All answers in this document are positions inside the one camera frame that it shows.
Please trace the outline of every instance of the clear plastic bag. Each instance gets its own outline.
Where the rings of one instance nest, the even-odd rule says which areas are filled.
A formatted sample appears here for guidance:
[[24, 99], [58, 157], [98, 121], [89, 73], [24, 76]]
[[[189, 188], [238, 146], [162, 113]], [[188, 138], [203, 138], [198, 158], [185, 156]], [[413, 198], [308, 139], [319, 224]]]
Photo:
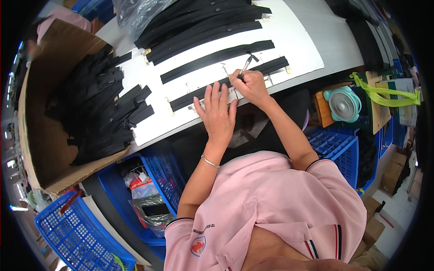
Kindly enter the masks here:
[[129, 201], [140, 223], [145, 228], [150, 228], [157, 237], [164, 237], [164, 228], [175, 219], [168, 210], [161, 196], [152, 196], [144, 199]]
[[116, 19], [121, 28], [136, 41], [155, 15], [176, 0], [112, 0]]
[[130, 188], [133, 199], [142, 199], [160, 194], [152, 179], [144, 172], [130, 172], [124, 177], [124, 182]]

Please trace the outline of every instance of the blue basket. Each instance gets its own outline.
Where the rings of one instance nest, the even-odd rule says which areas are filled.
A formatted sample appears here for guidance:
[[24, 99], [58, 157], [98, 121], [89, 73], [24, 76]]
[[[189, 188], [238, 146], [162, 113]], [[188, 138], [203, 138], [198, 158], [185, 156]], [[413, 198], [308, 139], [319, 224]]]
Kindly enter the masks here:
[[[154, 148], [146, 149], [141, 153], [134, 153], [122, 161], [133, 157], [141, 159], [169, 211], [176, 217], [185, 181], [174, 155], [169, 150], [160, 152]], [[145, 229], [140, 223], [134, 209], [128, 202], [132, 199], [131, 192], [126, 187], [121, 174], [115, 169], [114, 164], [99, 171], [97, 176], [107, 196], [131, 230], [148, 245], [166, 245], [166, 239], [157, 237], [151, 229]]]
[[314, 129], [307, 139], [322, 158], [333, 160], [349, 185], [356, 189], [358, 175], [358, 137], [333, 131]]
[[71, 10], [89, 21], [99, 17], [106, 18], [108, 14], [110, 19], [114, 17], [112, 0], [78, 0]]
[[99, 223], [81, 197], [62, 214], [60, 208], [73, 196], [70, 191], [47, 206], [35, 217], [36, 228], [47, 244], [74, 271], [134, 270], [135, 258]]
[[157, 257], [159, 257], [160, 260], [164, 261], [164, 259], [166, 258], [166, 246], [164, 246], [164, 245], [161, 245], [161, 246], [150, 245], [149, 249], [155, 255], [157, 255]]
[[389, 127], [386, 129], [386, 131], [381, 129], [381, 153], [380, 153], [380, 159], [383, 157], [383, 155], [386, 153], [386, 151], [389, 149], [390, 145], [392, 145], [393, 142], [393, 116], [389, 120]]
[[365, 193], [365, 191], [369, 188], [369, 186], [371, 186], [372, 182], [374, 182], [375, 180], [375, 175], [377, 174], [377, 165], [378, 165], [378, 156], [380, 155], [381, 152], [381, 135], [382, 135], [382, 129], [380, 129], [380, 131], [378, 131], [375, 134], [375, 145], [377, 147], [377, 154], [376, 154], [376, 159], [375, 159], [375, 164], [374, 164], [374, 172], [372, 174], [372, 178], [369, 179], [365, 185], [362, 188], [358, 188], [356, 189], [357, 193], [359, 196], [363, 195]]

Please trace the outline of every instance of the bundle of zippers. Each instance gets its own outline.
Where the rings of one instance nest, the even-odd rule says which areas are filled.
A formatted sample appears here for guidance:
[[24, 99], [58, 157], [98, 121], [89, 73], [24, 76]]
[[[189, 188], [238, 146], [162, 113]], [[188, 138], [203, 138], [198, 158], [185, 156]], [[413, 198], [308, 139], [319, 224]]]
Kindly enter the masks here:
[[154, 113], [145, 99], [151, 90], [137, 85], [119, 98], [124, 75], [117, 65], [131, 53], [113, 57], [112, 47], [86, 56], [46, 101], [45, 115], [60, 121], [77, 146], [73, 165], [89, 163], [121, 150], [133, 139], [131, 127]]
[[135, 42], [150, 48], [157, 65], [198, 45], [244, 31], [260, 29], [256, 20], [271, 13], [251, 0], [178, 0], [156, 15]]

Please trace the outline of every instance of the yellow-green bag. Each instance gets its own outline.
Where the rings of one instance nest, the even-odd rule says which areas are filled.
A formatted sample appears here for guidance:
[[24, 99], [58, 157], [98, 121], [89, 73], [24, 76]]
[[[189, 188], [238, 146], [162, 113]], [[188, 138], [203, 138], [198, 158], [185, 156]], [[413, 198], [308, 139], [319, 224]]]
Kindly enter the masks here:
[[[354, 78], [355, 84], [358, 87], [364, 89], [366, 91], [366, 94], [368, 94], [369, 98], [377, 104], [389, 106], [389, 107], [400, 107], [400, 106], [407, 106], [412, 104], [416, 104], [416, 105], [421, 104], [420, 92], [417, 89], [414, 90], [414, 93], [409, 93], [409, 92], [402, 92], [402, 91], [388, 89], [388, 88], [374, 88], [369, 86], [366, 82], [360, 80], [360, 78], [357, 76], [355, 72], [353, 72], [350, 75], [350, 78]], [[378, 95], [378, 93], [401, 95], [406, 97], [407, 99], [388, 100]]]

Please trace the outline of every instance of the woman's right hand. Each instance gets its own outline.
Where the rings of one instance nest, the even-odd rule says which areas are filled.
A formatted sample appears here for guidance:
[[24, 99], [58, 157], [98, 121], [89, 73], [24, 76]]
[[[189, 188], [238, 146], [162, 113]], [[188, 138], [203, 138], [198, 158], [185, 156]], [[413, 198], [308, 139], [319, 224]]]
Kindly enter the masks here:
[[243, 81], [237, 76], [240, 74], [240, 69], [237, 69], [233, 74], [229, 75], [231, 85], [237, 89], [249, 102], [263, 110], [273, 98], [268, 94], [265, 87], [264, 75], [259, 71], [245, 71]]

